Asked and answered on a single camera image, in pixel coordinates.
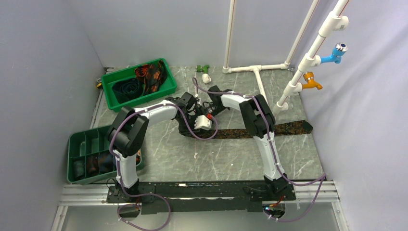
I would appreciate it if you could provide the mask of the brown patterned necktie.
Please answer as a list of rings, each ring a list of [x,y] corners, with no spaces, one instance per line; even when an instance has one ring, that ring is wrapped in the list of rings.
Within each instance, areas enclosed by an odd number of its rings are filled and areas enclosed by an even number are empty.
[[[276,124],[274,128],[275,136],[290,136],[310,134],[313,131],[313,126],[305,121],[293,121],[283,124]],[[203,139],[207,139],[214,134],[215,130],[196,130],[193,133]],[[250,139],[251,136],[246,129],[220,129],[214,136],[214,139]]]

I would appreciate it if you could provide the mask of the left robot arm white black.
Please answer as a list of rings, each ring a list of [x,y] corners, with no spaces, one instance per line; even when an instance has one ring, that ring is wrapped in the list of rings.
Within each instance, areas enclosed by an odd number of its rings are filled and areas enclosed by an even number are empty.
[[[181,97],[167,97],[160,103],[144,108],[123,107],[110,126],[107,139],[109,152],[116,164],[119,196],[124,201],[132,202],[139,194],[136,159],[147,129],[166,120],[176,120],[182,135],[195,138],[199,137],[199,130],[211,129],[214,122],[212,115],[187,92]]]

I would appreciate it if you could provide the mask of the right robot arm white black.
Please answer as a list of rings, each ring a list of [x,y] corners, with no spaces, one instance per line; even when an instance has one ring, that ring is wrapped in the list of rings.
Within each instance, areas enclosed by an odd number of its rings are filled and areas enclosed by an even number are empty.
[[[284,195],[289,197],[293,184],[287,179],[281,166],[275,145],[275,118],[262,95],[247,96],[241,93],[221,91],[217,86],[211,87],[206,93],[215,104],[211,115],[215,115],[221,108],[232,108],[241,112],[245,128],[254,138],[263,161],[263,175],[265,179],[265,193],[271,200]]]

